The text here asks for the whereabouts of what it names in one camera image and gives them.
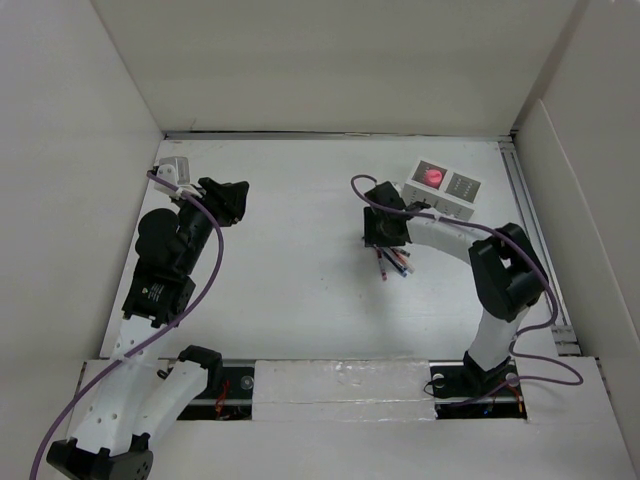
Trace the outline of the red capped pen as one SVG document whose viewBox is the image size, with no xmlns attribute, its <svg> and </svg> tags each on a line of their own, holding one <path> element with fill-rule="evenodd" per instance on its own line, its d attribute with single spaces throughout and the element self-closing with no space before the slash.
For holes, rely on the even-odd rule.
<svg viewBox="0 0 640 480">
<path fill-rule="evenodd" d="M 387 276 L 386 268 L 384 265 L 384 256 L 379 247 L 375 247 L 375 252 L 377 256 L 377 262 L 378 262 L 381 278 L 384 282 L 386 282 L 388 279 L 388 276 Z"/>
</svg>

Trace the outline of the pink eraser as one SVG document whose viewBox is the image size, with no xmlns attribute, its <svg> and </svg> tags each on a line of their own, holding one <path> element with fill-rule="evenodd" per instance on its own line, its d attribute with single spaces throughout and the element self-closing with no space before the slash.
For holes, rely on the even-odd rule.
<svg viewBox="0 0 640 480">
<path fill-rule="evenodd" d="M 445 172 L 437 168 L 429 168 L 424 174 L 424 183 L 432 188 L 439 189 L 444 180 Z"/>
</svg>

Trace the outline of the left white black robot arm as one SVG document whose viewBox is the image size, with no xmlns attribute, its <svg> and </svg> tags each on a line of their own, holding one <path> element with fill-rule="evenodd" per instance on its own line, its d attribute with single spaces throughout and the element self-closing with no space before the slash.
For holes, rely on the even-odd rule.
<svg viewBox="0 0 640 480">
<path fill-rule="evenodd" d="M 204 177 L 186 186 L 154 173 L 148 177 L 178 208 L 154 209 L 140 219 L 138 259 L 110 363 L 62 411 L 66 416 L 89 391 L 95 393 L 77 428 L 66 439 L 45 439 L 39 449 L 38 457 L 68 479 L 148 478 L 154 445 L 187 405 L 226 388 L 221 354 L 195 345 L 178 354 L 161 385 L 154 380 L 170 334 L 213 285 L 207 281 L 195 289 L 196 263 L 216 236 L 214 267 L 221 267 L 221 230 L 244 217 L 249 184 Z"/>
</svg>

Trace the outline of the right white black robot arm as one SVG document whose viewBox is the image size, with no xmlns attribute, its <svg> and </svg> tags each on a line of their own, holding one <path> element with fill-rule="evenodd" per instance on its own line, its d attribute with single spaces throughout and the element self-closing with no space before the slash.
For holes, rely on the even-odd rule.
<svg viewBox="0 0 640 480">
<path fill-rule="evenodd" d="M 511 359 L 510 345 L 548 286 L 548 277 L 528 236 L 515 223 L 492 229 L 442 215 L 424 202 L 406 204 L 390 182 L 366 193 L 351 186 L 367 203 L 364 240 L 378 248 L 426 246 L 471 268 L 482 306 L 478 330 L 463 356 L 461 371 L 434 383 L 439 398 L 478 397 L 491 390 Z"/>
</svg>

